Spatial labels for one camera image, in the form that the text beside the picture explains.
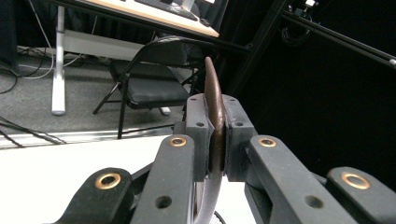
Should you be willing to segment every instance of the chair backrest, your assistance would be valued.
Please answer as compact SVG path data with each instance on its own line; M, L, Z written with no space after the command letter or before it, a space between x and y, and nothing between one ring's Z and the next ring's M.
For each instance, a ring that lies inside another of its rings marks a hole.
M215 59L217 55L217 47L212 43L180 36L167 36L153 40L139 50L126 71L131 70L137 63L200 68L205 66L205 57Z

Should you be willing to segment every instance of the keyboard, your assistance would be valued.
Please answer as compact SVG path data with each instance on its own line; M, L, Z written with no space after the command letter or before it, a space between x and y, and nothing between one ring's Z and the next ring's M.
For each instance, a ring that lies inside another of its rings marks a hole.
M150 7L156 7L160 10L164 10L176 14L178 16L190 19L192 21L198 21L198 19L195 17L195 15L192 12L184 9L183 7L181 7L176 3L166 4L161 2L160 0L135 0L135 1Z

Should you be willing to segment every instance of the brass insert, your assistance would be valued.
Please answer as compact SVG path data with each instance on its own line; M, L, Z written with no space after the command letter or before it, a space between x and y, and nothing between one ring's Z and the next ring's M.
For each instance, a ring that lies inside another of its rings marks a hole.
M186 145L186 143L187 143L186 139L181 137L175 137L169 141L169 144L172 147L183 147L184 145Z
M259 139L260 145L264 147L274 147L276 146L276 141L271 138L261 138Z
M351 173L342 173L341 178L346 182L349 186L356 189L368 189L370 188L370 183L367 179L351 174Z
M112 189L121 181L121 176L115 173L99 175L96 178L95 186L98 189Z

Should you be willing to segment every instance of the desk leg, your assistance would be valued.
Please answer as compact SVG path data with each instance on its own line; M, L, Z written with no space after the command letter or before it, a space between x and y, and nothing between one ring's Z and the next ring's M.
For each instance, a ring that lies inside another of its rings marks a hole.
M56 30L56 64L53 73L52 114L64 115L64 7L58 7L58 27Z

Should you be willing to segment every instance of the black chair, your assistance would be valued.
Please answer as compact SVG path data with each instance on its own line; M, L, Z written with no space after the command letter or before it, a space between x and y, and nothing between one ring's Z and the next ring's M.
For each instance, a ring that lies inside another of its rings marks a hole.
M115 60L110 74L116 84L93 111L97 114L108 98L119 89L122 93L118 138L121 139L125 106L132 109L185 105L195 83L205 70L205 57L216 59L214 44L179 36L153 40L129 61ZM191 76L179 82L169 67L188 68ZM191 91L183 87L191 84Z

